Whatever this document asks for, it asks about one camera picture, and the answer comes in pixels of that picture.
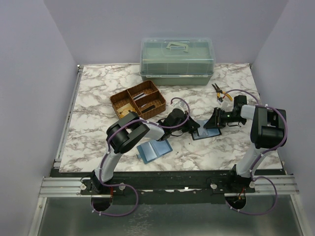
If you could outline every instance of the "marble tabletop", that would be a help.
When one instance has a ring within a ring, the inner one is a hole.
[[[138,64],[87,65],[84,66],[66,143],[62,153],[60,172],[90,172],[101,161],[106,147],[106,130],[118,120],[109,97],[126,88],[141,83]],[[217,83],[223,90],[244,89],[259,98],[250,66],[248,64],[217,64],[211,81],[206,86],[158,86],[166,99],[166,111],[151,118],[157,121],[166,117],[173,109],[170,100],[181,97],[190,104],[193,119],[206,120],[213,109],[220,105],[211,83]],[[254,100],[247,96],[248,103]],[[233,107],[229,102],[228,111]],[[137,158],[137,148],[125,153],[115,171],[192,171],[227,170],[233,167],[245,154],[250,145],[252,122],[242,128],[226,127],[222,135],[193,141],[185,133],[168,140],[173,151],[144,164]],[[139,144],[148,141],[143,139]],[[259,169],[281,169],[276,151],[271,152],[260,164]]]

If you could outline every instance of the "wooden tray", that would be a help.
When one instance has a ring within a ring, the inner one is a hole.
[[[145,93],[146,96],[135,101],[133,98],[141,93]],[[119,114],[117,110],[128,103],[131,104],[138,115],[143,119],[149,119],[166,110],[166,101],[151,80],[112,95],[110,101],[118,117]],[[155,108],[143,112],[152,105],[155,105]]]

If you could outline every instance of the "purple wall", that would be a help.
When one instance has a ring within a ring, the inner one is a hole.
[[[27,235],[77,67],[42,0],[0,7],[0,231]]]
[[[314,0],[290,0],[252,67],[262,101],[287,111],[288,140],[280,155],[296,177],[311,223],[315,222],[314,9]]]
[[[79,64],[140,61],[149,36],[204,36],[217,62],[253,63],[287,0],[44,0]]]

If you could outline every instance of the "storage box lid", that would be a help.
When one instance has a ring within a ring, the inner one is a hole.
[[[145,38],[141,44],[141,75],[213,74],[215,55],[208,38]]]

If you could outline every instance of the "green plastic box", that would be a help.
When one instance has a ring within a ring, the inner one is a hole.
[[[215,63],[208,38],[145,38],[141,43],[140,75],[155,85],[207,85]]]

